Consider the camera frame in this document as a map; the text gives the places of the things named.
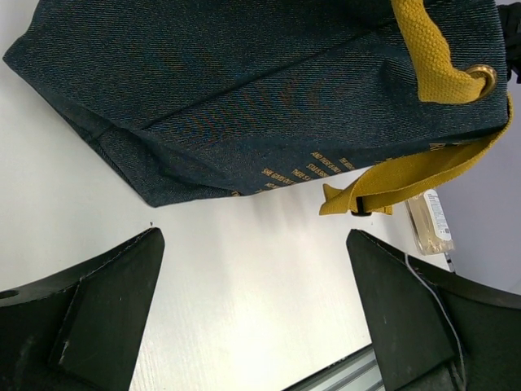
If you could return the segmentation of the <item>dark canvas bag yellow handles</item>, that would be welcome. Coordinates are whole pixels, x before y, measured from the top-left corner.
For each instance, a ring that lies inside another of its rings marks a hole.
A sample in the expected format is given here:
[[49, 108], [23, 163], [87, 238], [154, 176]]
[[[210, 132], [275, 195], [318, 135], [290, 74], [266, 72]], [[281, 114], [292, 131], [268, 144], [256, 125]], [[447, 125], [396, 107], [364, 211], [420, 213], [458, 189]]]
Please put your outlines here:
[[367, 216], [506, 132], [520, 5], [40, 1], [5, 64], [150, 206], [324, 186]]

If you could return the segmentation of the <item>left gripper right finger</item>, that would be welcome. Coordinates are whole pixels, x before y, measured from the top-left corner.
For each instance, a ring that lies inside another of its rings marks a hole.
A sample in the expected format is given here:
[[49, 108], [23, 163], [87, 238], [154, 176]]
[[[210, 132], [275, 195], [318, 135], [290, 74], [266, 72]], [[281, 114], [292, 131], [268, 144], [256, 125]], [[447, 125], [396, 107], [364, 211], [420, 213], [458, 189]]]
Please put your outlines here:
[[387, 390], [518, 390], [520, 297], [352, 230], [347, 250]]

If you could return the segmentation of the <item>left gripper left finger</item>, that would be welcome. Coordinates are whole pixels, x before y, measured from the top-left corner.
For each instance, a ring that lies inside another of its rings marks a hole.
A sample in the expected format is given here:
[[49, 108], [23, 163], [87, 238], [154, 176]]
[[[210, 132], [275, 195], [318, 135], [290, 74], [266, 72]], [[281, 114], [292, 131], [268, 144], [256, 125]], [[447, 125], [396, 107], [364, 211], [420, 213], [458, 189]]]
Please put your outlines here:
[[127, 390], [164, 255], [150, 228], [1, 293], [3, 390]]

